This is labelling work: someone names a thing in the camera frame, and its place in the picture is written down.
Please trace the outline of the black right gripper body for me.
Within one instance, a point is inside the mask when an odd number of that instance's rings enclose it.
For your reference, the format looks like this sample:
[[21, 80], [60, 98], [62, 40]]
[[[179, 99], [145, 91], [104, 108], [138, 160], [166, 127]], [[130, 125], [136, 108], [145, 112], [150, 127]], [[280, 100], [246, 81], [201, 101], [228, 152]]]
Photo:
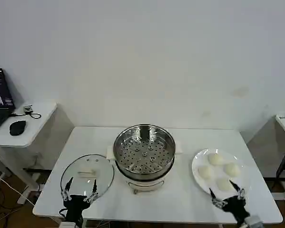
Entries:
[[244, 197], [232, 196], [224, 199], [224, 202], [226, 203], [224, 205], [224, 212], [231, 213], [237, 223], [243, 223], [245, 218], [250, 216], [245, 209], [246, 200]]

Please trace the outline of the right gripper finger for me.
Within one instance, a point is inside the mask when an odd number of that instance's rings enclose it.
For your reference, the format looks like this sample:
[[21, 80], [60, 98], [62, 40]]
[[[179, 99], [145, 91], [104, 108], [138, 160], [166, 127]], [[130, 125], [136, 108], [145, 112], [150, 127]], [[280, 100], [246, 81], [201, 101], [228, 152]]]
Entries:
[[229, 180], [229, 182], [231, 183], [231, 185], [233, 186], [233, 188], [237, 191], [237, 199], [241, 200], [241, 201], [245, 201], [245, 189], [244, 188], [240, 188], [236, 183], [234, 183], [233, 181]]
[[217, 198], [214, 192], [211, 190], [211, 188], [209, 188], [209, 190], [210, 190], [212, 204], [219, 209], [223, 209], [227, 205], [227, 202]]

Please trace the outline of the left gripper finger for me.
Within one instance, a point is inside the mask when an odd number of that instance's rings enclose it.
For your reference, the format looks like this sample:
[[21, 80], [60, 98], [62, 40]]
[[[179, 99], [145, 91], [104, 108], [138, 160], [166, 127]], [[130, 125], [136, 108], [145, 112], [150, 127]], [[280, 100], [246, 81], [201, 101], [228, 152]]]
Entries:
[[61, 196], [64, 201], [70, 200], [69, 189], [71, 187], [72, 181], [73, 181], [73, 177], [71, 177], [70, 180], [67, 182], [65, 188], [61, 189]]
[[84, 201], [87, 202], [87, 203], [92, 203], [92, 202], [94, 202], [97, 198], [98, 198], [97, 180], [95, 179], [95, 180], [94, 180], [94, 184], [93, 184], [92, 192], [91, 192], [91, 194], [90, 194], [88, 197], [86, 197], [86, 198], [84, 199]]

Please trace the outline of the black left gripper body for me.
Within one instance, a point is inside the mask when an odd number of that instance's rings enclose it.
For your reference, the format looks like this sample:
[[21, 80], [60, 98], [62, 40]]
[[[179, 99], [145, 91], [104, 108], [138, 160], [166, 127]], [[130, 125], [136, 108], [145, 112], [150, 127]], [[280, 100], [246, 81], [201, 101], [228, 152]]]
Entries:
[[83, 220], [82, 212], [90, 207], [87, 196], [71, 195], [63, 200], [66, 208], [66, 220]]

